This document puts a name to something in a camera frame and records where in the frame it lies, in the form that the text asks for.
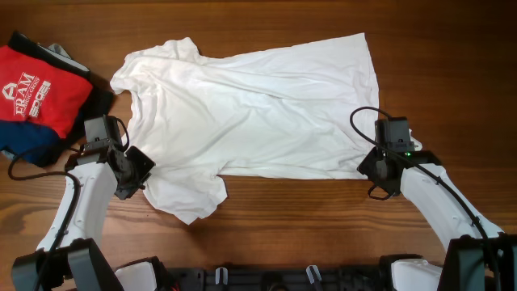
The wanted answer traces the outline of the white t-shirt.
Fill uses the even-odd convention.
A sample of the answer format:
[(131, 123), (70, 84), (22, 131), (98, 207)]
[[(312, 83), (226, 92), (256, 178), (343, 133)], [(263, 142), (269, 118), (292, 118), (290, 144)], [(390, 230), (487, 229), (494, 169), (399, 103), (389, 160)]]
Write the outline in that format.
[(110, 85), (154, 162), (147, 201), (186, 224), (216, 211), (227, 175), (358, 179), (380, 105), (363, 33), (225, 58), (169, 40), (127, 55)]

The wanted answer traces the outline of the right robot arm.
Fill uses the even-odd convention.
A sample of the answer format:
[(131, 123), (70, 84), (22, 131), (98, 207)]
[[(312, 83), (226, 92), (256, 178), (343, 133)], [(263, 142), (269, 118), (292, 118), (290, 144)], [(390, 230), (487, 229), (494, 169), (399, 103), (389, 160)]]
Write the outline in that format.
[(384, 257), (387, 290), (516, 289), (515, 235), (477, 211), (432, 152), (386, 154), (374, 148), (358, 171), (388, 197), (409, 200), (446, 251), (441, 267), (411, 255)]

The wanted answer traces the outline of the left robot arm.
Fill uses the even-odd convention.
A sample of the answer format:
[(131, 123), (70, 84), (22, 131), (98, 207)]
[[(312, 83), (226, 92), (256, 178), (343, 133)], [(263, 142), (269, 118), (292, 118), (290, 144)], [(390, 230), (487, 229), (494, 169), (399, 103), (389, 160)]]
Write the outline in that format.
[(69, 157), (65, 193), (36, 250), (20, 256), (11, 278), (17, 290), (51, 290), (71, 279), (78, 290), (158, 290), (155, 259), (112, 269), (99, 244), (113, 196), (130, 198), (144, 187), (155, 163), (135, 146), (84, 145)]

